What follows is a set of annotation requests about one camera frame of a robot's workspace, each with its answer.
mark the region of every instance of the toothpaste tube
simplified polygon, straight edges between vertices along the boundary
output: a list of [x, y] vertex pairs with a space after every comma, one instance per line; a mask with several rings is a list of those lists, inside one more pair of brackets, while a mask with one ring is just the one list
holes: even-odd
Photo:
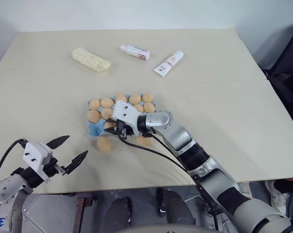
[[168, 57], [166, 61], [156, 67], [154, 71], [164, 77], [171, 70], [171, 68], [174, 67], [175, 64], [181, 60], [183, 55], [184, 54], [182, 51], [176, 51], [174, 54]]

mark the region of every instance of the white bottle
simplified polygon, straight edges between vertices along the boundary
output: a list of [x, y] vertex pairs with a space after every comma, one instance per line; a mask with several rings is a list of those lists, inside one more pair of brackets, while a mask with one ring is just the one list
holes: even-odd
[[131, 45], [121, 45], [121, 51], [124, 51], [125, 53], [138, 57], [142, 60], [148, 60], [150, 57], [150, 51], [148, 50], [143, 50], [141, 48], [131, 46]]

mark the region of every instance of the white wall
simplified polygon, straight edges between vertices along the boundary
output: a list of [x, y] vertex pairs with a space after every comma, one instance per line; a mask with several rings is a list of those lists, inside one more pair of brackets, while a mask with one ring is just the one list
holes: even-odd
[[0, 60], [16, 32], [231, 27], [268, 68], [293, 34], [293, 0], [0, 0]]

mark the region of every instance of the beige table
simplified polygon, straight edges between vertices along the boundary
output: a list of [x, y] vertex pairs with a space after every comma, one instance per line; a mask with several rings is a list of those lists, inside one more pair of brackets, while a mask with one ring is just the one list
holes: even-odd
[[[150, 50], [150, 60], [121, 53], [122, 43]], [[113, 62], [112, 69], [96, 73], [77, 64], [70, 58], [77, 47]], [[185, 56], [166, 77], [152, 71], [175, 50]], [[87, 158], [35, 192], [193, 184], [157, 155], [117, 140], [112, 153], [101, 154], [87, 137], [90, 99], [146, 92], [236, 180], [293, 177], [293, 122], [234, 30], [20, 33], [0, 63], [0, 158], [18, 138], [49, 141], [68, 134], [54, 152], [60, 164], [85, 149]], [[18, 166], [26, 166], [21, 148], [8, 156], [0, 179]]]

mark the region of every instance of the white tube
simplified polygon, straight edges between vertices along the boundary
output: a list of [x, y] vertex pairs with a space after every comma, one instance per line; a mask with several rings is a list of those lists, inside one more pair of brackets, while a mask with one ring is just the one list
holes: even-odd
[[183, 55], [184, 54], [182, 51], [176, 51], [174, 54], [168, 57], [166, 61], [156, 67], [154, 71], [164, 77], [171, 70], [171, 68], [182, 59]]
[[125, 53], [138, 57], [142, 60], [148, 60], [150, 57], [150, 51], [148, 50], [143, 50], [141, 48], [131, 46], [131, 45], [121, 45], [121, 51], [124, 51]]

